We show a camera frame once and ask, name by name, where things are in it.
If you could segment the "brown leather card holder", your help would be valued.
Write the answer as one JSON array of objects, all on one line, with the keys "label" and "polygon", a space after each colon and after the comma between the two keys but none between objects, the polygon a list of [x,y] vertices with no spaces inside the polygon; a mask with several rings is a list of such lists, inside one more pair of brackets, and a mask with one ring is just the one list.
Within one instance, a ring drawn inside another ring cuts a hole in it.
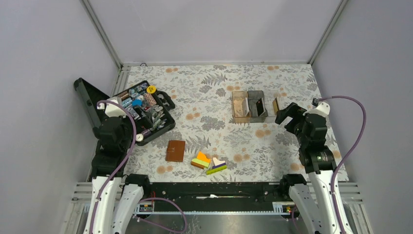
[{"label": "brown leather card holder", "polygon": [[166,161],[183,162],[186,142],[183,140],[170,140],[166,151]]}]

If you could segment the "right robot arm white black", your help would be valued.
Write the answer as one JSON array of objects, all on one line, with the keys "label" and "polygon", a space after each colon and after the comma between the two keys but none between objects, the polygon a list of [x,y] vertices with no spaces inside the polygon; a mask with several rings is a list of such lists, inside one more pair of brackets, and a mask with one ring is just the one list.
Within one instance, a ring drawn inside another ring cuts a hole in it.
[{"label": "right robot arm white black", "polygon": [[353,231],[345,214],[336,175],[333,152],[326,145],[326,118],[330,106],[321,102],[314,109],[306,110],[296,103],[276,113],[276,124],[287,117],[287,132],[296,136],[299,158],[314,189],[310,195],[306,179],[301,174],[286,174],[279,185],[281,198],[293,200],[310,234],[351,234]]}]

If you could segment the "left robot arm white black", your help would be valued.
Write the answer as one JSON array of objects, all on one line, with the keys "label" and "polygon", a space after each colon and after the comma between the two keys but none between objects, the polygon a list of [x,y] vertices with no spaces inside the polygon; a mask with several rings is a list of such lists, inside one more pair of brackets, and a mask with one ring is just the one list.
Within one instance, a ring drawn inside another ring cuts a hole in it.
[{"label": "left robot arm white black", "polygon": [[92,160],[92,198],[86,234],[123,234],[140,200],[151,194],[147,175],[130,174],[121,185],[126,155],[132,146],[130,120],[108,117],[93,127],[98,139]]}]

